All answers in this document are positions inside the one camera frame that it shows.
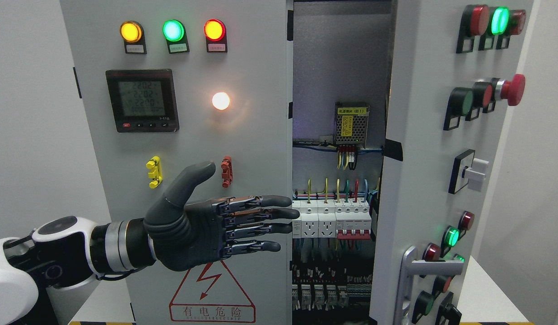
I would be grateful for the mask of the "grey robotic left hand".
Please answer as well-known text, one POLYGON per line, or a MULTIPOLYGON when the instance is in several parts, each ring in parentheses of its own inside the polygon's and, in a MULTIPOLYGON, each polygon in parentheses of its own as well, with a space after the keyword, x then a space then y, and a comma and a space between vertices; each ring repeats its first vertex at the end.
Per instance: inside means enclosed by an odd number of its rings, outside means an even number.
POLYGON ((227 197, 190 203, 191 194, 216 171, 205 161, 186 167, 144 218, 156 258, 172 271, 261 251, 278 252, 266 234, 290 234, 300 217, 291 200, 280 195, 227 197))

